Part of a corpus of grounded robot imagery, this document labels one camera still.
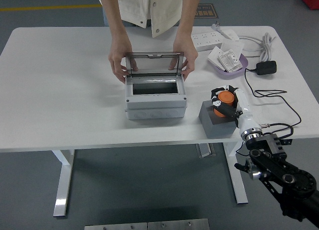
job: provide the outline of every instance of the white vest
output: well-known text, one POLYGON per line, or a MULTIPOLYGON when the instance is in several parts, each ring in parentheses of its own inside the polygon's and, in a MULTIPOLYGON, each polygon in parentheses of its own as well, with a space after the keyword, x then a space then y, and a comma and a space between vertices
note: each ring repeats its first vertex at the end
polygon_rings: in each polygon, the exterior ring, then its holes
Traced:
POLYGON ((151 14, 153 37, 167 31, 180 20, 182 0, 118 1, 121 18, 124 21, 146 28, 149 13, 151 14))

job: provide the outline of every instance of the power strip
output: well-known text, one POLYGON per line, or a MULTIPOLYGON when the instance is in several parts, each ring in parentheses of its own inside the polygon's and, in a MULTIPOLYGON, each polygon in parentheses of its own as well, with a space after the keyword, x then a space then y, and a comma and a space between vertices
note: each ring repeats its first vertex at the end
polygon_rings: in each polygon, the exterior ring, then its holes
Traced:
POLYGON ((204 32, 191 36, 194 46, 198 52, 213 50, 214 47, 221 47, 224 37, 219 32, 204 32))

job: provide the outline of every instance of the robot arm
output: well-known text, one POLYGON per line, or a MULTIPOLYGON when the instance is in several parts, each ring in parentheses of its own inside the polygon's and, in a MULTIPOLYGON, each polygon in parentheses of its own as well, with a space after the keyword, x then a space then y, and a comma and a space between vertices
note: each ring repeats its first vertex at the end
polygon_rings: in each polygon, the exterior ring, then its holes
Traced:
POLYGON ((319 228, 319 191, 315 178, 286 161, 286 153, 275 134, 254 137, 246 141, 250 158, 245 165, 235 167, 259 179, 279 202, 284 216, 298 221, 307 218, 319 228), (282 192, 272 186, 275 182, 282 192))
POLYGON ((212 90, 211 100, 214 109, 236 118, 240 136, 250 150, 245 165, 237 163, 235 167, 248 173, 252 179, 259 179, 280 203, 284 216, 300 222, 307 218, 319 228, 319 191, 315 178, 286 161, 287 155, 276 134, 262 134, 261 126, 253 120, 244 92, 224 86, 212 90), (230 91, 234 95, 233 106, 219 100, 221 91, 230 91), (270 182, 280 185, 282 193, 278 193, 270 182))

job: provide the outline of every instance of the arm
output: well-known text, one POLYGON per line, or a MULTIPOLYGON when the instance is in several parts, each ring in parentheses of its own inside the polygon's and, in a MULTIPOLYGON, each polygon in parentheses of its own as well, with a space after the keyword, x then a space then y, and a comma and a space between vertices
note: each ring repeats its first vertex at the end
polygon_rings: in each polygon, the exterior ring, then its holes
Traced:
POLYGON ((182 51, 186 57, 186 61, 183 63, 183 67, 186 66, 186 69, 182 71, 184 80, 190 72, 195 70, 195 59, 198 57, 198 53, 191 39, 198 3, 199 0, 183 0, 181 18, 173 44, 173 51, 182 51))
POLYGON ((121 65, 121 60, 127 52, 132 52, 132 45, 121 20, 118 0, 101 0, 112 35, 112 45, 109 61, 114 75, 123 83, 129 73, 121 65))

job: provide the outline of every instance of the gray floor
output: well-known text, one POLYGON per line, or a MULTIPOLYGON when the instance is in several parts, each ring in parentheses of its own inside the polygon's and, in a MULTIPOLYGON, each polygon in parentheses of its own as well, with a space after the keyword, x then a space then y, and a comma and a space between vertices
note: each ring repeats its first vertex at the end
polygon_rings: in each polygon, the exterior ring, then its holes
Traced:
MULTIPOLYGON (((93 4, 98 0, 0 0, 0 7, 93 4)), ((301 0, 201 0, 222 25, 275 28, 319 100, 319 11, 301 0)), ((216 19, 197 19, 208 26, 216 19)), ((0 52, 17 27, 103 26, 100 8, 0 11, 0 52)), ((319 180, 319 139, 285 148, 319 180)), ((0 155, 0 229, 82 230, 87 225, 208 218, 210 229, 316 229, 283 217, 276 200, 243 174, 249 204, 237 205, 221 145, 199 159, 194 145, 78 150, 67 216, 54 218, 60 162, 52 152, 0 155)))

